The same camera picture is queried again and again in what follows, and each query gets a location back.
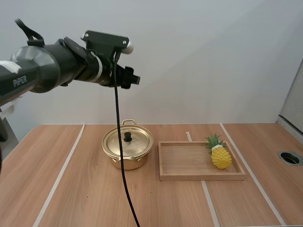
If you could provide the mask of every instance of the white tape line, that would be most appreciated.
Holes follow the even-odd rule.
[[[47,206],[48,206],[49,202],[51,201],[51,199],[53,197],[53,194],[56,191],[56,188],[57,188],[57,186],[58,186],[58,184],[59,184],[59,182],[60,182],[60,180],[61,180],[61,178],[63,176],[63,173],[64,173],[64,171],[65,171],[65,169],[66,169],[66,167],[67,167],[67,165],[68,165],[68,163],[69,163],[69,161],[71,159],[71,156],[72,156],[72,154],[74,153],[74,150],[77,147],[77,144],[78,144],[78,142],[79,142],[79,140],[81,138],[83,130],[84,130],[84,125],[82,126],[82,129],[79,132],[79,135],[78,135],[78,137],[77,137],[74,145],[72,146],[71,151],[68,154],[68,156],[67,156],[67,158],[65,160],[65,163],[63,164],[62,169],[61,169],[61,171],[60,171],[60,173],[59,173],[59,175],[58,175],[55,183],[53,184],[53,187],[52,187],[51,191],[48,194],[48,197],[46,198],[46,201],[45,201],[45,203],[44,203],[44,205],[43,205],[43,207],[42,207],[42,209],[41,209],[41,211],[40,211],[40,213],[39,213],[39,215],[38,215],[35,223],[33,224],[33,227],[37,227],[39,225],[39,223],[40,223],[40,221],[41,221],[41,219],[42,219],[42,217],[43,217],[43,215],[44,215],[44,213],[45,213],[45,211],[47,209]]]
[[[226,134],[227,138],[229,139],[229,141],[231,142],[232,146],[235,148],[236,152],[238,153],[240,159],[242,160],[243,164],[245,165],[245,167],[247,168],[247,171],[249,172],[249,174],[251,175],[251,178],[254,180],[255,184],[257,185],[257,187],[259,188],[260,192],[262,193],[264,199],[266,200],[266,202],[268,203],[268,205],[270,206],[271,210],[273,211],[273,213],[275,214],[276,218],[278,219],[278,221],[280,222],[280,224],[282,226],[286,226],[286,223],[284,222],[283,218],[281,217],[281,215],[279,214],[279,212],[277,211],[277,209],[275,208],[274,204],[271,202],[270,198],[267,196],[266,192],[264,191],[263,187],[261,186],[261,184],[259,183],[259,181],[257,180],[256,176],[254,175],[254,173],[252,172],[251,168],[249,167],[249,165],[247,164],[247,162],[245,161],[244,157],[242,156],[241,152],[239,151],[239,149],[237,148],[236,144],[233,142],[231,136],[228,134],[227,130],[225,129],[225,127],[223,126],[222,123],[220,123],[221,128],[223,129],[224,133]]]
[[[187,135],[188,141],[191,142],[192,139],[191,139],[190,134],[189,134],[188,131],[186,132],[186,135]],[[203,186],[203,190],[204,190],[204,194],[205,194],[205,197],[206,197],[206,200],[207,200],[209,211],[210,211],[210,213],[212,215],[212,218],[213,218],[214,227],[220,227],[219,221],[218,221],[218,218],[217,218],[217,215],[216,215],[216,211],[214,210],[214,205],[213,205],[213,202],[212,202],[212,198],[210,197],[206,182],[201,181],[201,183],[202,183],[202,186]]]
[[[188,131],[186,132],[186,135],[187,135],[188,141],[191,142],[192,140],[191,140],[191,137],[190,137],[190,134]]]

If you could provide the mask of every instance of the white label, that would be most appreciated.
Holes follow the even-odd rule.
[[[2,65],[4,68],[9,70],[10,72],[13,72],[16,74],[18,74],[19,70],[21,69],[21,67],[13,61],[0,61],[0,65]]]

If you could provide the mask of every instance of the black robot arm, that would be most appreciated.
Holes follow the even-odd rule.
[[[0,106],[27,91],[44,93],[59,85],[68,86],[74,79],[113,87],[115,54],[133,51],[128,38],[93,31],[86,31],[82,38],[86,48],[67,37],[45,45],[40,34],[19,19],[16,23],[28,37],[28,46],[17,50],[11,61],[0,61]],[[117,65],[116,82],[128,89],[139,84],[140,77],[132,68]],[[0,119],[0,141],[6,140]]]

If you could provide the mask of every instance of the black cable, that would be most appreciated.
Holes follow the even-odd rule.
[[[129,206],[131,207],[131,210],[132,210],[132,213],[133,213],[133,216],[134,216],[134,220],[136,221],[137,226],[140,227],[139,221],[138,221],[136,213],[134,211],[134,207],[133,207],[133,204],[132,204],[132,201],[131,201],[131,197],[129,196],[129,193],[128,193],[126,179],[125,179],[125,173],[124,173],[123,149],[122,149],[122,139],[121,139],[121,130],[120,130],[118,88],[117,88],[117,80],[116,80],[116,67],[117,67],[117,62],[120,58],[120,54],[121,54],[121,52],[116,52],[116,55],[115,55],[115,60],[114,60],[114,83],[115,83],[117,129],[118,129],[118,139],[119,139],[120,157],[121,157],[121,172],[122,172],[123,184],[124,184],[125,193],[126,193],[126,196],[127,196]]]

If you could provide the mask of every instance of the pineapple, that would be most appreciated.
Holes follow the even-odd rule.
[[[206,137],[209,142],[208,148],[212,150],[212,161],[218,169],[226,169],[232,163],[231,155],[223,147],[223,140],[219,142],[219,137],[216,134],[214,136]]]

